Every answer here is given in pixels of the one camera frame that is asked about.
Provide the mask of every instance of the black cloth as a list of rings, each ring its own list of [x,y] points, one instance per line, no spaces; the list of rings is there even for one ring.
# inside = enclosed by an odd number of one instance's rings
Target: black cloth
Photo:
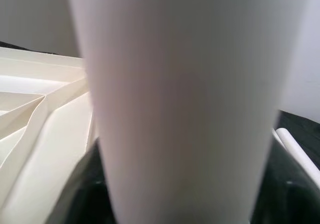
[[[320,124],[281,111],[276,128],[287,129],[317,168],[320,169]]]
[[[46,224],[115,224],[97,142],[74,168]]]
[[[9,48],[9,49],[15,49],[15,50],[26,50],[26,51],[32,51],[32,52],[39,52],[39,53],[44,53],[44,54],[55,55],[54,53],[49,53],[49,52],[40,52],[40,51],[29,50],[29,49],[26,49],[26,48],[23,48],[23,47],[20,47],[20,46],[17,46],[17,45],[12,45],[12,44],[9,44],[9,43],[5,43],[5,42],[2,42],[2,41],[0,41],[0,47]]]
[[[304,223],[320,223],[320,191],[274,140],[251,224]]]

